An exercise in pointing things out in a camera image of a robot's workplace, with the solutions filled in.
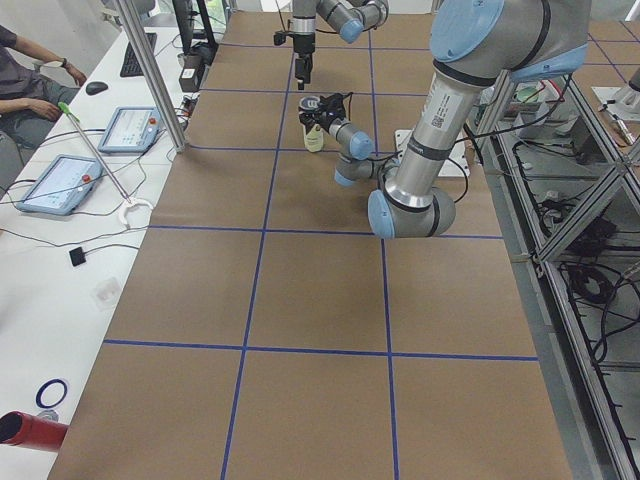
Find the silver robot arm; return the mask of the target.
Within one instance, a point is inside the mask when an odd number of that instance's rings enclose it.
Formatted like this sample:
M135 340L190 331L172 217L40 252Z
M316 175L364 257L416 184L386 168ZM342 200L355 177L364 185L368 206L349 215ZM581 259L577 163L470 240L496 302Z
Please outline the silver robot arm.
M292 2L292 18L274 33L274 45L293 40L297 88L311 83L316 50L316 17L320 16L343 41L354 43L367 30L382 26L389 16L387 1L303 0Z
M576 71L586 58L590 14L588 1L444 2L431 28L432 89L401 160L372 159L373 143L348 120L339 93L304 98L300 121L341 145L337 182L378 178L368 199L378 237L439 235L453 223L455 205L434 182L481 91L502 71L516 83Z

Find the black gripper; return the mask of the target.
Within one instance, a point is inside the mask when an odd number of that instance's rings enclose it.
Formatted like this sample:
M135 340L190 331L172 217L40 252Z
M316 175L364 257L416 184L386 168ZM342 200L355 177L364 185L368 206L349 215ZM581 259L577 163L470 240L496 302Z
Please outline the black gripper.
M310 133L315 126L328 132L332 123L332 118L323 109L303 110L298 112L300 123L304 133Z
M310 32L300 33L291 30L278 30L273 34L274 45L280 46L288 38L293 40L294 52L298 55L295 59L297 89L304 90L311 83L316 35Z

